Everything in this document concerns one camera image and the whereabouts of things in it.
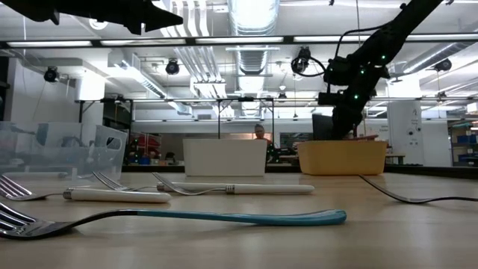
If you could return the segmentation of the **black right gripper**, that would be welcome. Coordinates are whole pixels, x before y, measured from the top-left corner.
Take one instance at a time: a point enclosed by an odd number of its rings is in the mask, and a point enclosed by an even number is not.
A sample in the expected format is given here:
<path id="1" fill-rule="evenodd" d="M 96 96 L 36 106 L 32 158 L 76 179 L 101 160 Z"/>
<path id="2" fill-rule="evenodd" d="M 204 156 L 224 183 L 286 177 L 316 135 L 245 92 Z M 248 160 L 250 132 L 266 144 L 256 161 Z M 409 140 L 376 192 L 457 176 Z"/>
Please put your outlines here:
<path id="1" fill-rule="evenodd" d="M 343 105 L 350 109 L 353 137 L 364 119 L 364 106 L 374 96 L 378 80 L 388 78 L 386 66 L 373 64 L 351 66 L 331 63 L 324 73 L 327 91 L 319 93 L 319 105 Z M 349 114 L 346 108 L 335 107 L 332 112 L 332 138 L 341 140 L 348 134 Z"/>

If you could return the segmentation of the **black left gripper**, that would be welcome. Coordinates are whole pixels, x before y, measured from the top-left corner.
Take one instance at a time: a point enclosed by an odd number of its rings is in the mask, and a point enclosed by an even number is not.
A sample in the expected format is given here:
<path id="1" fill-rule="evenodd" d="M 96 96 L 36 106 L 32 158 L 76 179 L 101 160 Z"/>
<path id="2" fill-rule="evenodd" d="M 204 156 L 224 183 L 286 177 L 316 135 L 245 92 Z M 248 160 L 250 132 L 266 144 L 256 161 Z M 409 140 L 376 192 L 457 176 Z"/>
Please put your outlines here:
<path id="1" fill-rule="evenodd" d="M 182 18 L 145 0 L 97 0 L 94 1 L 93 18 L 126 27 L 132 34 L 141 34 L 144 19 L 145 32 L 181 25 Z"/>

